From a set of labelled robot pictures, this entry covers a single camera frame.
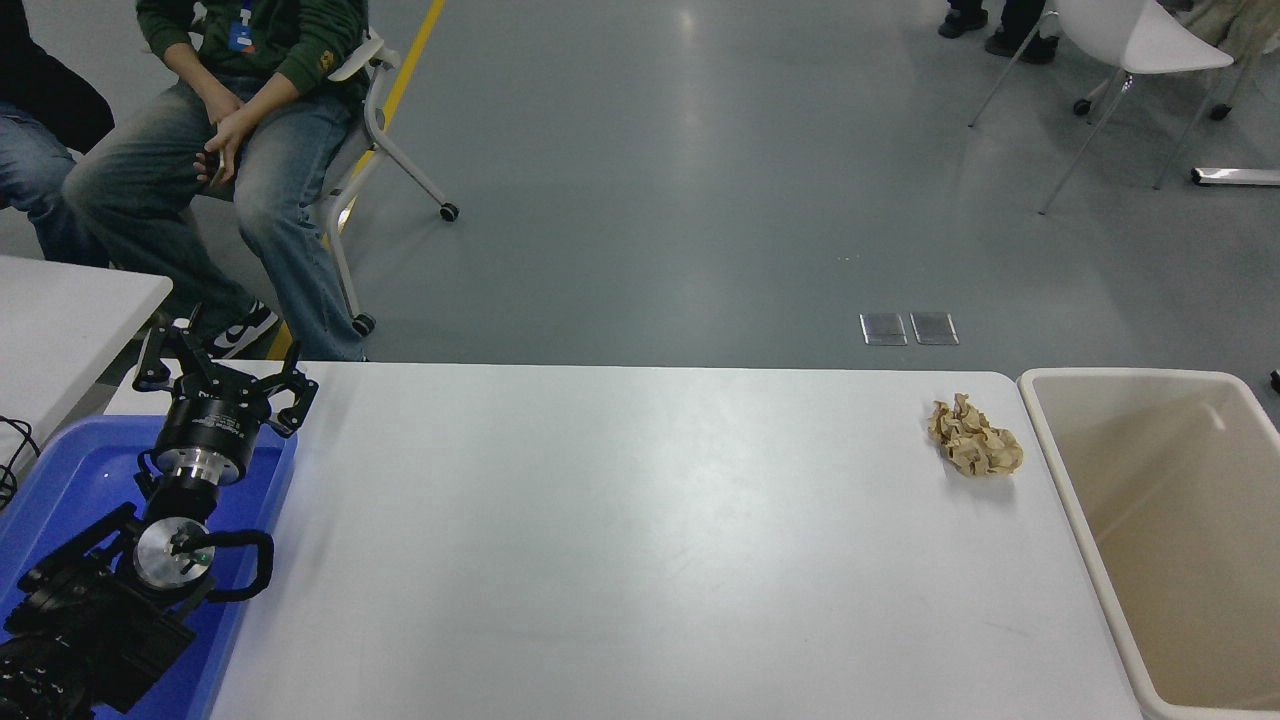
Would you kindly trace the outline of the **seated person's left hand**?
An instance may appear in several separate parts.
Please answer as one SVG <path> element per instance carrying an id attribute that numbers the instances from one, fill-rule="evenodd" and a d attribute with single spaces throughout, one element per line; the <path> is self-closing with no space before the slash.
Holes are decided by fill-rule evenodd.
<path id="1" fill-rule="evenodd" d="M 251 135 L 253 122 L 248 108 L 241 108 L 218 122 L 214 136 L 197 152 L 195 169 L 197 181 L 205 184 L 230 182 L 238 170 L 238 154 Z"/>

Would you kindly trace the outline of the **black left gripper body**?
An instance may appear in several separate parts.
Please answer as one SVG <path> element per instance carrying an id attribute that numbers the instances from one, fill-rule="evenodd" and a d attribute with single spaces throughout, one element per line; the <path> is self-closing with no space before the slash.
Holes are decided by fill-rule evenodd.
<path id="1" fill-rule="evenodd" d="M 187 468 L 200 451 L 220 457 L 220 473 L 244 473 L 261 425 L 261 400 L 177 395 L 154 447 L 154 465 L 164 473 Z"/>

